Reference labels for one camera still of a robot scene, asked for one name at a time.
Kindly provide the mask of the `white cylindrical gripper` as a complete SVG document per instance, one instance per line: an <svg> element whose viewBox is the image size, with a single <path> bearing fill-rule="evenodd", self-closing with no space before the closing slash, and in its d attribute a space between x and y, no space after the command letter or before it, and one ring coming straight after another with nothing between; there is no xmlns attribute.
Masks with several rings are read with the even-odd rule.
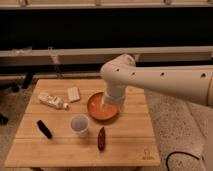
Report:
<svg viewBox="0 0 213 171"><path fill-rule="evenodd" d="M107 87L104 92L104 102L107 104L118 105L119 113L124 111L125 87ZM106 111L106 104L102 104L101 112Z"/></svg>

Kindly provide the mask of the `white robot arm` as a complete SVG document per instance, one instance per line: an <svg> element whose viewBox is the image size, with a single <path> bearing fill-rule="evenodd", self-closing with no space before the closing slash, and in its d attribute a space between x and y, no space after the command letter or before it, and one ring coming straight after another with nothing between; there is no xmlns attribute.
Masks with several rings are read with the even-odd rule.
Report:
<svg viewBox="0 0 213 171"><path fill-rule="evenodd" d="M213 65L142 68L122 54L106 62L100 74L108 104L122 106L126 87L133 86L213 108Z"/></svg>

